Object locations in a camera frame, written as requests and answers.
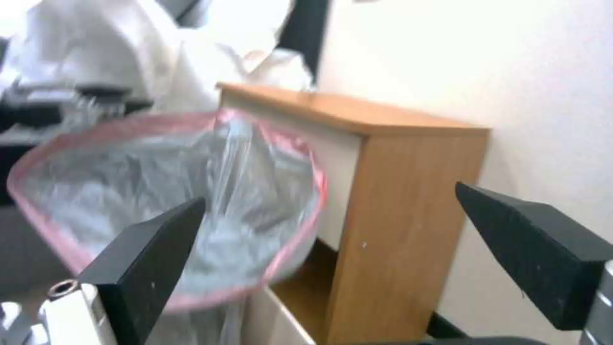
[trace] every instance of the white drawer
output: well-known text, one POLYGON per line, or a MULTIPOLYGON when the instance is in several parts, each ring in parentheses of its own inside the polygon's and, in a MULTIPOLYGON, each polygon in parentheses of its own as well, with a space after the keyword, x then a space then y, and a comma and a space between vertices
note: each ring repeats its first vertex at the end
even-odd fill
POLYGON ((269 288, 249 297, 243 321, 244 345, 312 345, 307 331, 269 288))
POLYGON ((224 95, 221 106, 257 116, 281 130, 298 134, 309 144, 328 178, 328 201, 319 219, 318 237, 338 251, 362 138, 237 95, 224 95))

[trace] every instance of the clear plastic bag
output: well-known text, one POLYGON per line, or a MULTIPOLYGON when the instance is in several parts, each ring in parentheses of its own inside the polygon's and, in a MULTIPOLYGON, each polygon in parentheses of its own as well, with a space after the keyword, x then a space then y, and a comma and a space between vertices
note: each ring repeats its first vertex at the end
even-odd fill
POLYGON ((238 344, 243 307, 233 301, 306 259, 327 196, 300 138, 248 119, 222 110, 65 134, 18 161, 9 192, 75 274, 118 231, 204 196, 207 213, 167 310, 201 318, 231 302, 220 344, 238 344))

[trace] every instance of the wooden cabinet top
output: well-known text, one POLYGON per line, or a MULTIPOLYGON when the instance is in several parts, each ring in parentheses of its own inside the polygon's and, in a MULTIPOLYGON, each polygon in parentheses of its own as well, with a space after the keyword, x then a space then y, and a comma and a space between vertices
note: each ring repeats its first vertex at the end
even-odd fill
POLYGON ((292 115, 361 135, 440 131, 487 134, 488 129, 418 110, 322 92, 296 92, 255 85, 220 84, 223 95, 237 95, 292 115))

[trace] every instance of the white wall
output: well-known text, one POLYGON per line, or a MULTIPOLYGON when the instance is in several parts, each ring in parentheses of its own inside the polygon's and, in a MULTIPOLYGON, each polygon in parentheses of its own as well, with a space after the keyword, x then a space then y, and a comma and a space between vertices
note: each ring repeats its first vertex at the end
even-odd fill
MULTIPOLYGON (((480 184, 613 241, 613 4, 335 0, 320 88, 495 129, 480 184)), ((439 312, 472 335, 576 344, 466 226, 439 312)))

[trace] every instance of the pink bag rim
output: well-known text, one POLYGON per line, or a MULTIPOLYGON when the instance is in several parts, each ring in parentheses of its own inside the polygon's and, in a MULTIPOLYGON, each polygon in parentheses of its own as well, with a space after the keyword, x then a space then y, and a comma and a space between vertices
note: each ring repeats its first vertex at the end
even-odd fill
POLYGON ((234 109, 221 109, 217 112, 204 114, 132 117, 103 123, 82 133, 64 134, 46 144, 35 147, 13 165, 7 178, 7 189, 17 206, 21 209, 21 212, 34 225, 38 234, 47 242, 62 262, 67 265, 70 271, 76 275, 89 265, 94 259, 94 255, 82 248, 73 238, 64 235, 60 230, 60 225, 55 223, 49 215, 40 211, 33 201, 22 193, 19 187, 20 182, 28 175, 28 172, 54 153, 81 145, 106 144, 108 142, 126 141, 163 134, 183 134, 212 130, 215 123, 227 122, 233 118, 244 118, 254 123, 266 141, 282 150, 308 157, 313 167, 313 180, 319 192, 319 198, 314 212, 301 224, 296 234, 288 243, 274 256, 257 284, 220 290, 203 296, 174 295, 169 300, 165 310, 167 312, 182 312, 209 308, 225 301, 240 298, 268 285, 279 269, 292 257, 300 243, 310 238, 313 232, 317 230, 317 220, 328 197, 327 179, 319 167, 313 151, 297 135, 273 129, 268 123, 234 109))

